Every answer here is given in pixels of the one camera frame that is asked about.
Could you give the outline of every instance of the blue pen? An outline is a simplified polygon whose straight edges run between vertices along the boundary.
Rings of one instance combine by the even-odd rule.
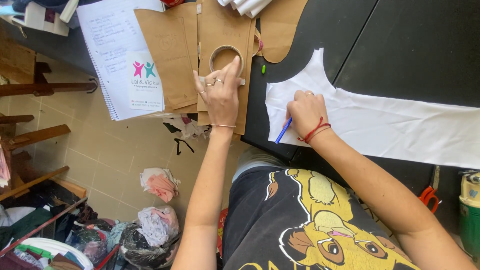
[[[278,144],[280,142],[280,139],[282,139],[283,137],[283,134],[285,134],[285,131],[287,131],[287,128],[290,126],[290,123],[292,123],[292,117],[290,116],[290,118],[288,119],[287,123],[285,124],[285,126],[283,127],[282,129],[282,132],[280,132],[280,135],[278,135],[278,138],[275,140],[275,143]]]

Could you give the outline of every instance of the notebook page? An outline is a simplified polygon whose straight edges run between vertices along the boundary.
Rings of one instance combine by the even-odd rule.
[[[149,114],[129,108],[127,51],[148,51],[134,9],[163,11],[160,0],[102,0],[77,8],[85,42],[118,120]]]

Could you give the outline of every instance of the orange scissors handle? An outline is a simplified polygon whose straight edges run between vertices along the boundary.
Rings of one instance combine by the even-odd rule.
[[[435,196],[436,191],[437,191],[436,189],[433,189],[431,186],[429,186],[422,192],[422,194],[419,197],[419,199],[423,202],[425,206],[428,205],[430,200],[432,199],[434,200],[433,207],[431,209],[432,213],[435,213],[435,211],[437,210],[438,202],[439,202],[437,196]]]

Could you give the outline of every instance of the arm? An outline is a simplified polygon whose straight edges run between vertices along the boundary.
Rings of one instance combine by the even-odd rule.
[[[206,89],[200,83],[198,73],[193,72],[197,92],[207,106],[211,123],[224,126],[213,125],[207,152],[188,204],[183,237],[172,270],[216,268],[217,225],[225,166],[238,114],[239,80],[236,74],[239,68],[240,59],[236,57],[221,71],[205,77],[206,84],[215,85]]]
[[[300,136],[313,130],[320,117],[328,122],[322,95],[297,91],[287,106]],[[345,179],[372,211],[391,228],[405,253],[422,270],[475,269],[430,210],[385,170],[323,127],[309,144]]]

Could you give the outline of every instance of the graphic t-shirt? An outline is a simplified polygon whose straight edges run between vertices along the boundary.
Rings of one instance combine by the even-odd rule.
[[[256,167],[232,184],[225,270],[411,270],[358,200],[308,170]]]

